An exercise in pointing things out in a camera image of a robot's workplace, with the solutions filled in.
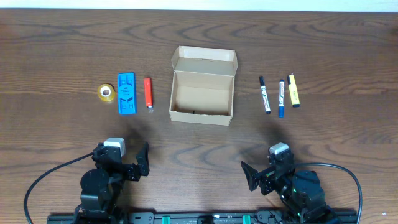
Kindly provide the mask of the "yellow tape roll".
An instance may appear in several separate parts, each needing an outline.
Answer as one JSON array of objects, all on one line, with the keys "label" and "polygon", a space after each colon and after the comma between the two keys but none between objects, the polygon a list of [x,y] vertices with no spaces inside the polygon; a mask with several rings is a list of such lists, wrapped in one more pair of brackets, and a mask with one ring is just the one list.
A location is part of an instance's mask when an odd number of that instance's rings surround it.
[{"label": "yellow tape roll", "polygon": [[113,101],[116,96],[113,86],[107,83],[104,83],[98,87],[97,94],[100,100],[104,102]]}]

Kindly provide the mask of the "blue plastic holder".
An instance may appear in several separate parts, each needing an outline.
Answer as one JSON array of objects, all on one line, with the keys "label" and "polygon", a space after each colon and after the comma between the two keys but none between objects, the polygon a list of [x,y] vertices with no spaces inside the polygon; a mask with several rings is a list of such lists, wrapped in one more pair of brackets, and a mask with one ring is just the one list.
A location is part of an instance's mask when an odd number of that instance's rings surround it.
[{"label": "blue plastic holder", "polygon": [[120,115],[136,114],[135,73],[120,73],[118,76],[118,108]]}]

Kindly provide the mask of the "yellow highlighter pen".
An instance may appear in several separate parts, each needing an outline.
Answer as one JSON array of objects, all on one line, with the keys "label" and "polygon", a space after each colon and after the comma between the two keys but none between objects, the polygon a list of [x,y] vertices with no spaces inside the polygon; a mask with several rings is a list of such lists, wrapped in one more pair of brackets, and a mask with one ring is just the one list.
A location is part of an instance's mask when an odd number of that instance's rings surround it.
[{"label": "yellow highlighter pen", "polygon": [[297,85],[295,82],[294,74],[291,73],[287,76],[288,86],[289,86],[289,94],[290,101],[293,108],[298,108],[300,106],[299,93],[297,89]]}]

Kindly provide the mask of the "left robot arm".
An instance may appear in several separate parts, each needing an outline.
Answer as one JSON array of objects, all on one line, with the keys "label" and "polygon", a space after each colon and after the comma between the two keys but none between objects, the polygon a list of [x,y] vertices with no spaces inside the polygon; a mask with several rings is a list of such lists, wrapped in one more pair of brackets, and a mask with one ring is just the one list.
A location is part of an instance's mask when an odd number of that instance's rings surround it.
[{"label": "left robot arm", "polygon": [[149,175],[149,144],[144,143],[136,155],[137,164],[122,163],[126,152],[123,138],[109,138],[93,150],[95,169],[80,180],[81,204],[75,209],[73,223],[129,222],[127,213],[117,206],[126,181],[138,182]]}]

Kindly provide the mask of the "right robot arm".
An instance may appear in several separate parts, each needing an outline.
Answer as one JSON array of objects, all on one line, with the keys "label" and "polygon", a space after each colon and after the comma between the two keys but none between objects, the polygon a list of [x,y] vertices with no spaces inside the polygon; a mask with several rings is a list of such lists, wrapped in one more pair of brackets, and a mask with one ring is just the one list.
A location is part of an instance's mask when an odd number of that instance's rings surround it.
[{"label": "right robot arm", "polygon": [[250,191],[276,192],[287,207],[283,221],[289,223],[341,223],[325,202],[325,192],[314,171],[296,171],[290,149],[269,149],[270,167],[258,171],[245,162],[241,167]]}]

